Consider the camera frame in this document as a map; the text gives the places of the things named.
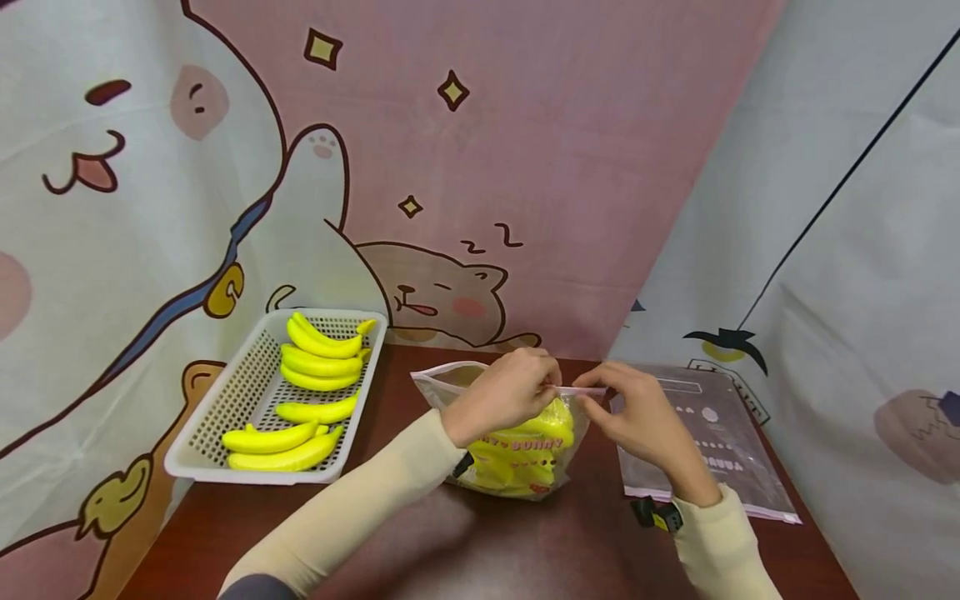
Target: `arm sleeve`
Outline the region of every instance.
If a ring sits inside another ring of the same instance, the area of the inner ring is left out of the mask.
[[[673,500],[684,518],[674,540],[686,576],[708,600],[780,600],[739,496],[720,490],[723,500],[705,509]]]
[[[430,411],[280,523],[230,570],[221,594],[264,574],[306,596],[393,513],[440,485],[464,454]]]

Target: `plastic basket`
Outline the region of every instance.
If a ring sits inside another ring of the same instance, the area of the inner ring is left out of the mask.
[[[324,335],[337,340],[353,337],[357,325],[369,319],[376,320],[376,327],[364,336],[364,348],[370,348],[371,355],[360,380],[335,392],[311,392],[287,382],[279,373],[280,345],[290,342],[286,324],[294,311],[275,310],[256,325],[170,446],[163,461],[168,473],[196,481],[288,486],[330,483],[340,477],[367,403],[373,372],[383,348],[387,318],[379,313],[359,310],[298,310]],[[247,423],[253,423],[262,431],[284,429],[293,423],[276,415],[274,407],[279,403],[334,402],[358,390],[353,415],[337,423],[344,426],[344,434],[336,449],[319,465],[300,472],[243,471],[227,465],[228,451],[220,443],[220,438],[231,429],[242,429]]]

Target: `yellow diamond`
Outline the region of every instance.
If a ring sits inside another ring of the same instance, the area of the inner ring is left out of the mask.
[[[331,71],[337,70],[337,55],[344,46],[344,42],[322,34],[317,30],[310,28],[306,37],[306,48],[303,50],[303,57],[310,62],[322,64]]]
[[[417,213],[423,210],[423,206],[420,206],[420,203],[417,202],[417,199],[412,195],[407,196],[407,199],[397,204],[400,207],[400,210],[403,211],[403,214],[407,215],[408,219],[413,219],[417,216]]]
[[[440,97],[446,102],[446,107],[453,112],[467,99],[467,96],[470,95],[470,90],[461,83],[457,74],[451,69],[446,74],[446,81],[437,88],[437,93],[439,93]]]

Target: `frosted plastic bag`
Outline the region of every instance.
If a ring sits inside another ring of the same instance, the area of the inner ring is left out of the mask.
[[[660,382],[677,414],[700,447],[704,463],[734,489],[748,515],[799,523],[760,441],[737,384],[727,375],[682,367],[632,365]],[[623,396],[611,400],[611,410],[623,410]],[[627,495],[670,499],[670,482],[658,468],[618,448],[623,490]]]
[[[410,375],[430,406],[443,409],[486,368],[483,363],[460,361]],[[495,496],[543,500],[568,481],[566,467],[587,434],[589,419],[574,397],[583,394],[599,401],[606,391],[557,388],[557,397],[538,417],[467,446],[473,464],[447,481]]]

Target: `wrist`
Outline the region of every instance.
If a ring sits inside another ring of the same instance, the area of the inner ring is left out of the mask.
[[[457,400],[440,413],[440,423],[444,427],[446,436],[458,448],[466,448],[484,435],[478,431],[475,419],[470,416],[469,407]]]
[[[723,500],[720,485],[701,458],[665,468],[673,495],[700,508],[708,508]]]

